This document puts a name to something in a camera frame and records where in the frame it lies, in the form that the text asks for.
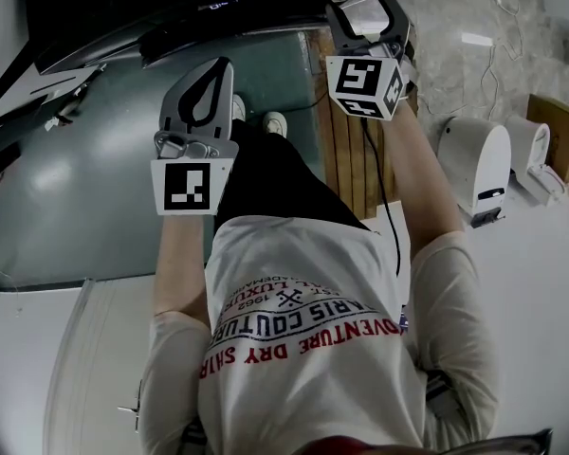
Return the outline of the wooden slat platform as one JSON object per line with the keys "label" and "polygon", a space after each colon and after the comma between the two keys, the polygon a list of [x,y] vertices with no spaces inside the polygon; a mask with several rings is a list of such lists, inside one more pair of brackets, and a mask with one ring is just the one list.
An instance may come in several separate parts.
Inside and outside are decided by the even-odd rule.
{"label": "wooden slat platform", "polygon": [[321,171],[326,185],[359,220],[377,216],[377,207],[398,200],[392,163],[380,127],[368,125],[377,146],[374,153],[359,118],[350,118],[328,97],[325,57],[335,50],[331,32],[301,33],[308,51],[312,83],[310,110],[318,125]]}

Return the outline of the person's right forearm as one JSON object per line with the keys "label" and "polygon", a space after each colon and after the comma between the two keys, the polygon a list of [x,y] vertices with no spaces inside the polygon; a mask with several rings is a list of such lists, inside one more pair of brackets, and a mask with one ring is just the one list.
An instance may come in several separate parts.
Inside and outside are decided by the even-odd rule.
{"label": "person's right forearm", "polygon": [[409,104],[399,103],[382,129],[414,257],[440,236],[462,231],[462,218],[449,181]]}

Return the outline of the black trousers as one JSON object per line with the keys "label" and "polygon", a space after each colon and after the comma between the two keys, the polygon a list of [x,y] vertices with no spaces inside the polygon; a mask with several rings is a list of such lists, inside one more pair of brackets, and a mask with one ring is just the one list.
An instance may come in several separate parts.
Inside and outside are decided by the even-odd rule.
{"label": "black trousers", "polygon": [[239,151],[214,218],[215,229],[243,216],[304,218],[365,228],[285,137],[240,119],[232,123],[231,137]]}

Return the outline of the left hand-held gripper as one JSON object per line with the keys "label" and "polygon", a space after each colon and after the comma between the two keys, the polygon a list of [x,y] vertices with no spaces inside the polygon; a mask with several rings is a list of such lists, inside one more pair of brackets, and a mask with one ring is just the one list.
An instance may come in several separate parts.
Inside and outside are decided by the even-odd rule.
{"label": "left hand-held gripper", "polygon": [[159,215],[217,213],[239,151],[229,140],[233,78],[230,60],[219,57],[192,69],[165,95],[151,162]]}

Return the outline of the brown cardboard box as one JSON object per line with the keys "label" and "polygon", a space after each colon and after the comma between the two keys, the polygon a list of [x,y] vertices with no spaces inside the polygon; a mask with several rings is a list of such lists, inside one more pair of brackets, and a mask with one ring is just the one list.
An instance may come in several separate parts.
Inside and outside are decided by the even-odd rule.
{"label": "brown cardboard box", "polygon": [[548,125],[550,143],[545,163],[564,183],[569,183],[569,106],[552,98],[530,94],[526,118]]}

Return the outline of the white domed robot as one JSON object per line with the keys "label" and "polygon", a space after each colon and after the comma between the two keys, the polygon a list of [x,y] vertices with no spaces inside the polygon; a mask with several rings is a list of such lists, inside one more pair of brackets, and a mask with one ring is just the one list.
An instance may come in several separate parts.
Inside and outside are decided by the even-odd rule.
{"label": "white domed robot", "polygon": [[506,128],[481,118],[451,118],[441,134],[437,158],[470,226],[480,228],[497,221],[511,165]]}

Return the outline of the white printed shirt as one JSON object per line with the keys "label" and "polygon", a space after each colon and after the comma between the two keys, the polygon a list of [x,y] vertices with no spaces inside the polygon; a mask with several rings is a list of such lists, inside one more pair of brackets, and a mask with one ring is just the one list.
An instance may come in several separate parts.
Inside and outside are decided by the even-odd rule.
{"label": "white printed shirt", "polygon": [[210,325],[157,316],[143,455],[294,455],[329,437],[447,450],[485,439],[498,370],[467,238],[414,258],[410,297],[374,232],[244,216],[213,240]]}

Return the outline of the person's right white shoe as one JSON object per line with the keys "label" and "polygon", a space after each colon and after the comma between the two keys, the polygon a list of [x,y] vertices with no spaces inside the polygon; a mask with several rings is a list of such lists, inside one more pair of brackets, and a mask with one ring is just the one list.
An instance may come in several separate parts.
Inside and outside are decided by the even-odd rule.
{"label": "person's right white shoe", "polygon": [[267,133],[287,137],[287,121],[280,112],[268,112],[263,117],[263,128]]}

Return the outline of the white door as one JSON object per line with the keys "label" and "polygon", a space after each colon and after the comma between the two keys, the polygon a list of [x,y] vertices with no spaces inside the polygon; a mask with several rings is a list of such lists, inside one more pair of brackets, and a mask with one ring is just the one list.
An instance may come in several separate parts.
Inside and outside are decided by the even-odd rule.
{"label": "white door", "polygon": [[154,280],[0,292],[0,455],[141,455]]}

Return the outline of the person's left forearm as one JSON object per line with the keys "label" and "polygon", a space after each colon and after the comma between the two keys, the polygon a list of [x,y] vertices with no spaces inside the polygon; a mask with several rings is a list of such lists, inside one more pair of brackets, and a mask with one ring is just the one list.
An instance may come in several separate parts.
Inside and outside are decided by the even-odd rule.
{"label": "person's left forearm", "polygon": [[210,325],[202,216],[166,216],[156,263],[154,313],[179,312]]}

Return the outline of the white rounded appliance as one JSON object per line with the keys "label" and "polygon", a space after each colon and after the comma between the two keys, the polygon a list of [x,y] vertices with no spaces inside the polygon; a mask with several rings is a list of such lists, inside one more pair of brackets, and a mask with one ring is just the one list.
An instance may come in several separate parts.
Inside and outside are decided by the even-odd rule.
{"label": "white rounded appliance", "polygon": [[517,182],[543,206],[549,207],[566,196],[566,186],[546,164],[550,128],[518,115],[505,122],[511,143],[511,171]]}

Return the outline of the person's right hand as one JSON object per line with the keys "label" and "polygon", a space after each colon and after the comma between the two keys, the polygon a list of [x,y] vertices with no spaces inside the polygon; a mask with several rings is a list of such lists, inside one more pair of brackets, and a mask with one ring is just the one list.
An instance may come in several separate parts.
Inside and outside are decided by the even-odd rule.
{"label": "person's right hand", "polygon": [[403,58],[400,63],[400,72],[403,81],[403,91],[401,99],[405,100],[414,91],[418,81],[418,71],[413,63],[407,58]]}

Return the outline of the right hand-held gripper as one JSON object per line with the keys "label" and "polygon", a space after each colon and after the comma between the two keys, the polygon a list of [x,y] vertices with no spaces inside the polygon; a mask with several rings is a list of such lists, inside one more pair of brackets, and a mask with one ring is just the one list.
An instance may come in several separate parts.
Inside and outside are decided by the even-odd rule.
{"label": "right hand-held gripper", "polygon": [[326,4],[328,25],[338,49],[336,55],[325,57],[328,94],[348,116],[390,121],[405,83],[402,59],[387,44],[407,44],[410,21],[397,0],[377,1],[389,18],[380,32],[380,42],[357,36],[340,6],[332,1]]}

